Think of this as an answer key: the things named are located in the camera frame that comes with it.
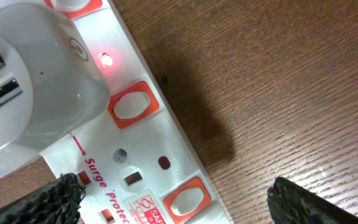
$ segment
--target glowing red led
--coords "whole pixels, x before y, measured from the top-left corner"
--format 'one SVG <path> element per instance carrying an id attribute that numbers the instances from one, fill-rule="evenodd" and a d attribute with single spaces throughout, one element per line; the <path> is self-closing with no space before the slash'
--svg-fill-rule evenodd
<path id="1" fill-rule="evenodd" d="M 103 67 L 110 67 L 112 65 L 112 58 L 109 54 L 103 53 L 100 55 L 100 62 L 102 63 Z"/>

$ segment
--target black object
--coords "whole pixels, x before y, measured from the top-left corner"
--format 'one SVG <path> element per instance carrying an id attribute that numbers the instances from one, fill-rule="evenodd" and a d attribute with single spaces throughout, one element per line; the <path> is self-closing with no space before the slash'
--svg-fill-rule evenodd
<path id="1" fill-rule="evenodd" d="M 268 189 L 267 205 L 275 224 L 358 224 L 358 217 L 283 177 Z"/>
<path id="2" fill-rule="evenodd" d="M 56 181 L 0 208 L 0 224 L 76 224 L 84 187 L 75 174 Z"/>

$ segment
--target safety label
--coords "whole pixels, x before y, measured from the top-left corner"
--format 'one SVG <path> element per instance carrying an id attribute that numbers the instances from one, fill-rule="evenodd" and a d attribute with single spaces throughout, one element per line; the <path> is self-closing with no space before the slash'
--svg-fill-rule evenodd
<path id="1" fill-rule="evenodd" d="M 167 224 L 158 202 L 150 190 L 145 190 L 124 201 L 124 206 L 139 224 Z"/>

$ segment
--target wooden table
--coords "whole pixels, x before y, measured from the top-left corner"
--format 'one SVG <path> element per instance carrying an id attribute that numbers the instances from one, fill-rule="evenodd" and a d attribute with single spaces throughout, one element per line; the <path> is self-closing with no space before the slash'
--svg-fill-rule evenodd
<path id="1" fill-rule="evenodd" d="M 236 223 L 284 176 L 358 216 L 358 1 L 116 0 Z M 0 207 L 53 180 L 0 180 Z"/>

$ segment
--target white power strip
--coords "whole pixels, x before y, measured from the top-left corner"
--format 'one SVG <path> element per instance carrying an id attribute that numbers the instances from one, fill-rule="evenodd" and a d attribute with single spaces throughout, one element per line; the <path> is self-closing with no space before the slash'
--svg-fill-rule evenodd
<path id="1" fill-rule="evenodd" d="M 232 223 L 117 9 L 89 2 L 97 7 L 73 21 L 108 82 L 110 105 L 41 152 L 56 177 L 76 173 L 86 185 L 82 219 Z M 0 7 L 9 4 L 0 0 Z"/>

